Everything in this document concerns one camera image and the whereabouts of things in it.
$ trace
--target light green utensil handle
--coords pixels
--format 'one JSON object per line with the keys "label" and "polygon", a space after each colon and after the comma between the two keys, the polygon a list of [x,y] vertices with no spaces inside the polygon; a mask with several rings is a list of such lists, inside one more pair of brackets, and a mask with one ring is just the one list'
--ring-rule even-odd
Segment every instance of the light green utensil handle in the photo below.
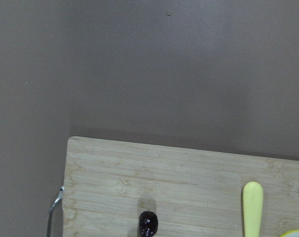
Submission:
{"label": "light green utensil handle", "polygon": [[243,190],[244,230],[245,237],[259,237],[262,221],[262,186],[250,182]]}

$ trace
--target wooden cutting board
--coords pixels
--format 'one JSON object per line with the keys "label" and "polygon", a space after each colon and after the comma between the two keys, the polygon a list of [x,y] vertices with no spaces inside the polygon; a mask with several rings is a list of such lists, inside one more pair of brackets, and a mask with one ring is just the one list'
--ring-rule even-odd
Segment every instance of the wooden cutting board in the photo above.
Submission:
{"label": "wooden cutting board", "polygon": [[136,237],[154,211],[157,237],[242,237],[241,191],[264,190],[261,237],[299,228],[299,161],[72,137],[65,237]]}

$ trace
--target yellow handle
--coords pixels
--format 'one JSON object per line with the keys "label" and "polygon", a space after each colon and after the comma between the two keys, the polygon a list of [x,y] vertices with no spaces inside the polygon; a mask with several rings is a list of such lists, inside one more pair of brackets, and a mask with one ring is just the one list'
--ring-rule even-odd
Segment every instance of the yellow handle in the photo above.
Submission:
{"label": "yellow handle", "polygon": [[245,237],[259,237],[262,221],[262,186],[250,182],[243,190],[244,230]]}

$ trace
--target dark red fruit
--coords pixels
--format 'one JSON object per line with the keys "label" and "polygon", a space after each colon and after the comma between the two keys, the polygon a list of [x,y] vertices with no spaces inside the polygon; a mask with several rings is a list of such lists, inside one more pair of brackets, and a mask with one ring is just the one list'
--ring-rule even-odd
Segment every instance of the dark red fruit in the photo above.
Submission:
{"label": "dark red fruit", "polygon": [[158,219],[154,212],[144,211],[139,218],[139,231],[142,237],[151,237],[158,229]]}

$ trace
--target lemon slice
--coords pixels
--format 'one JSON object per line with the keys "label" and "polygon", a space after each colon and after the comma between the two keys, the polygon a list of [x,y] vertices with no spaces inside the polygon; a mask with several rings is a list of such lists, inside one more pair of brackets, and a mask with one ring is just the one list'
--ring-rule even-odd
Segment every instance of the lemon slice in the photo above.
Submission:
{"label": "lemon slice", "polygon": [[285,232],[280,237],[299,237],[299,230],[291,230],[291,231]]}

